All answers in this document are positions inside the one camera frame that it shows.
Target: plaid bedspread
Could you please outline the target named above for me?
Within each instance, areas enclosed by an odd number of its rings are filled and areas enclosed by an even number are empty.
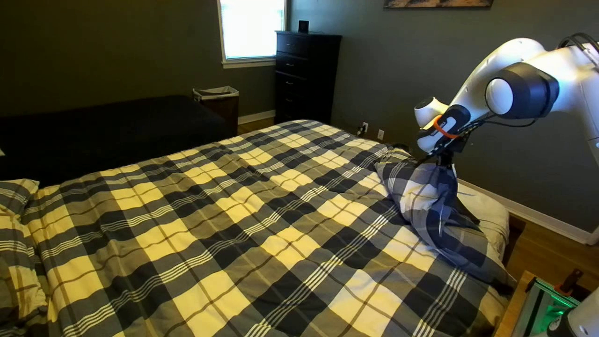
[[[286,122],[39,189],[50,332],[486,335],[505,300],[402,225],[385,152]]]

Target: wooden floor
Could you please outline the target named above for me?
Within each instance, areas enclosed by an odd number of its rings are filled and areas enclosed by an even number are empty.
[[[237,128],[239,135],[260,128],[273,126],[273,118],[243,124]],[[514,240],[507,261],[507,270],[520,277],[523,270],[542,277],[552,285],[561,285],[574,270],[581,270],[580,287],[593,290],[599,287],[599,247],[580,246],[555,232],[523,219],[514,219],[516,229],[522,231]]]

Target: bedroom wall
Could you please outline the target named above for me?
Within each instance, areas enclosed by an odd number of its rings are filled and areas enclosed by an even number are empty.
[[[450,101],[462,81],[508,38],[555,47],[572,32],[599,38],[596,0],[493,0],[490,10],[394,10],[383,0],[293,0],[289,27],[340,34],[333,124],[361,120],[413,146],[411,107],[426,96]],[[580,122],[550,116],[529,129],[486,126],[458,156],[458,176],[593,232],[599,167]]]
[[[273,109],[273,70],[222,70],[215,2],[3,2],[0,116],[231,85]]]

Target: window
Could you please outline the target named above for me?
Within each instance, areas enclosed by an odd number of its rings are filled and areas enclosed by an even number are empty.
[[[273,64],[276,30],[284,30],[286,0],[218,0],[224,68]]]

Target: bed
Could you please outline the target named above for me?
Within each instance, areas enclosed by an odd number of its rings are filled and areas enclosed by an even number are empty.
[[[0,182],[3,332],[488,335],[505,294],[404,223],[389,148],[312,120],[39,188]],[[499,259],[507,212],[460,188]]]

